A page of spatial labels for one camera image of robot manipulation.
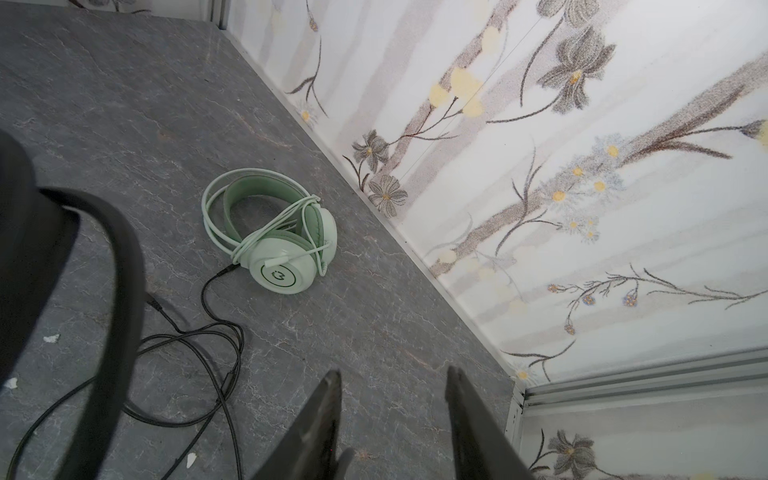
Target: logo on ear cup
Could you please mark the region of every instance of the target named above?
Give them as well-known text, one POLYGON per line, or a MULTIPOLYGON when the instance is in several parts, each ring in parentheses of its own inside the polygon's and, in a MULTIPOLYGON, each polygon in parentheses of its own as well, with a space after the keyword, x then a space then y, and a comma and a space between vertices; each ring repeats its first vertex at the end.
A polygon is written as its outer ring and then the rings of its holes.
POLYGON ((274 286, 288 288, 296 285, 296 275, 285 266, 276 265, 268 269, 265 269, 264 267, 264 265, 261 266, 261 276, 274 286))

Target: headphone cable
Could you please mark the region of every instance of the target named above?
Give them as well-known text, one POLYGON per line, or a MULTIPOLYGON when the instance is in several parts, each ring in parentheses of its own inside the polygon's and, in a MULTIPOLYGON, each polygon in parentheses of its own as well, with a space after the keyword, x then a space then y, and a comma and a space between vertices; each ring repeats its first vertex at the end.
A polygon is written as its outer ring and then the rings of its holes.
MULTIPOLYGON (((178 458, 176 458, 173 465, 165 472, 161 480, 168 480, 168 478, 170 478, 170 476, 173 474, 176 468, 182 463, 184 458, 186 458, 187 454, 195 446, 195 444, 197 443, 197 440, 199 440, 200 437, 203 435, 206 428, 214 419, 214 416, 219 411, 219 409, 222 409, 224 411, 224 416, 227 419, 227 425, 229 426, 229 429, 230 429, 232 444, 233 444, 234 453, 235 453, 237 478, 238 480, 243 480, 243 464, 240 458, 240 446, 237 442, 237 435, 235 433, 234 423, 232 421, 230 411, 227 408, 227 400, 232 395, 232 392, 234 391, 234 388, 237 384, 237 380, 240 376, 242 354, 243 354, 243 348, 245 344, 243 327, 238 323, 222 319, 216 314, 214 314, 210 310, 210 307, 208 306, 207 301, 205 300, 205 292, 208 286, 215 279, 220 278, 226 275, 227 273, 234 271, 237 268, 238 268, 237 265, 234 265, 234 264, 229 265, 228 267, 218 272, 216 275, 212 276, 203 285, 203 288, 200 290, 200 303, 202 304, 203 310, 205 311, 205 313, 213 320, 213 322, 208 323, 207 325, 204 325, 197 329, 193 329, 193 330, 180 329, 179 326, 176 324, 176 322, 174 322, 174 320, 163 309, 162 305, 160 305, 160 303, 152 295, 150 295, 149 293, 146 293, 146 303, 149 306, 151 306, 153 309, 158 311, 159 314, 161 314, 163 318, 165 318, 166 321, 169 322, 169 324, 173 327, 173 329, 176 331, 177 334, 158 333, 158 334, 150 335, 143 338, 141 340, 141 345, 144 345, 147 342, 153 342, 155 340, 159 340, 159 341, 157 341, 156 343, 152 343, 151 345, 139 350, 137 353, 137 356, 144 355, 145 353, 149 353, 155 349, 158 349, 162 346, 166 346, 170 343, 180 342, 183 345, 185 345, 188 349, 190 349, 198 359, 200 359, 200 362, 203 364, 203 367, 206 369, 206 372, 208 373, 208 376, 210 377, 210 380, 213 383, 214 388, 216 389, 216 394, 217 394, 216 403, 214 404, 214 407, 211 410, 209 410, 207 413, 203 415, 200 415, 195 419, 186 420, 182 422, 169 422, 166 420, 155 419, 148 415, 144 415, 135 411, 129 406, 128 402, 123 404, 122 411, 126 415, 130 416, 133 419, 138 420, 139 422, 147 423, 148 425, 155 425, 155 426, 164 427, 164 428, 182 428, 182 427, 196 425, 201 422, 203 423, 203 425, 200 427, 200 430, 197 432, 197 434, 194 436, 194 438, 192 438, 191 442, 185 448, 184 452, 178 458), (212 329, 215 326, 224 326, 230 329, 232 333, 227 334, 227 333, 222 333, 218 330, 212 329), (189 339, 195 336, 217 336, 225 339, 232 346, 233 351, 235 352, 236 359, 234 364, 232 365, 232 368, 224 376, 224 379, 222 380, 221 384, 219 384, 219 382, 217 381, 216 375, 214 374, 214 370, 210 362, 203 355, 200 347, 195 346, 193 343, 188 341, 189 339)), ((32 435, 35 433, 35 430, 47 419, 47 417, 50 416, 50 414, 52 414, 64 402, 69 400, 72 396, 74 396, 75 394, 83 390, 85 387, 92 384, 94 379, 95 379, 95 376, 91 377, 90 379, 76 386, 71 391, 64 394, 59 400, 54 402, 53 405, 48 407, 48 409, 45 410, 45 412, 43 412, 43 414, 40 415, 40 417, 38 417, 37 420, 35 420, 35 423, 32 424, 32 426, 27 430, 27 432, 22 437, 22 440, 19 442, 13 456, 11 457, 11 461, 8 464, 8 472, 5 476, 6 480, 13 480, 16 478, 16 471, 18 469, 18 464, 21 461, 22 453, 24 452, 24 448, 29 443, 29 440, 31 439, 32 435)))

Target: gray floor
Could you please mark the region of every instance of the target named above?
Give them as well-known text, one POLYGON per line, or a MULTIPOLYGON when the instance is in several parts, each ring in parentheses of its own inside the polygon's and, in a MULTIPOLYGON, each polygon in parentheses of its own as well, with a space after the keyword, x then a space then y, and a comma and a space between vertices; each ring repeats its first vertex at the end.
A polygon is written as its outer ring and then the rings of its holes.
MULTIPOLYGON (((247 477, 333 367, 344 380, 341 443, 358 451, 347 478, 454 477, 448 364, 466 370, 504 423, 511 381, 211 24, 0 2, 0 128, 28 148, 39 184, 92 192, 127 215, 148 288, 190 325, 205 321, 202 282, 228 264, 200 220, 210 180, 237 167, 278 170, 334 213, 339 253, 305 293, 267 292, 242 269, 210 295, 220 315, 247 328, 230 401, 247 477)), ((257 221, 239 211, 243 222, 257 221)), ((2 471, 31 422, 88 378, 101 354, 111 257, 92 223, 82 233, 16 366, 18 388, 0 392, 2 471), (57 343, 43 341, 54 334, 57 343)), ((147 311, 145 334, 168 330, 147 311)), ((205 346, 231 361, 222 344, 205 346)), ((149 412, 182 419, 214 397, 181 349, 137 363, 131 398, 149 412)), ((81 405, 73 400, 44 425, 19 478, 53 477, 81 405)), ((101 478, 159 478, 193 435, 124 417, 101 478)), ((172 478, 235 478, 223 415, 194 451, 194 465, 172 478)))

